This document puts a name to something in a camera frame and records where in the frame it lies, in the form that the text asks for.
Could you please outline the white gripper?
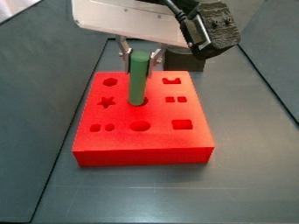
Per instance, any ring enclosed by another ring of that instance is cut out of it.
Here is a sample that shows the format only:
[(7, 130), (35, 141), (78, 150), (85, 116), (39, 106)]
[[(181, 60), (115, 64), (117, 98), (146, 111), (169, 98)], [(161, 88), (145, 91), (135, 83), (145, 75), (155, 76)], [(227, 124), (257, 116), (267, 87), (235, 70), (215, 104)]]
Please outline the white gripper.
[(127, 37), (162, 43), (151, 52), (147, 76), (163, 62), (166, 44), (187, 46), (174, 13), (165, 5), (138, 0), (71, 0), (71, 6), (81, 28), (121, 35), (117, 36), (117, 43), (127, 74), (134, 51)]

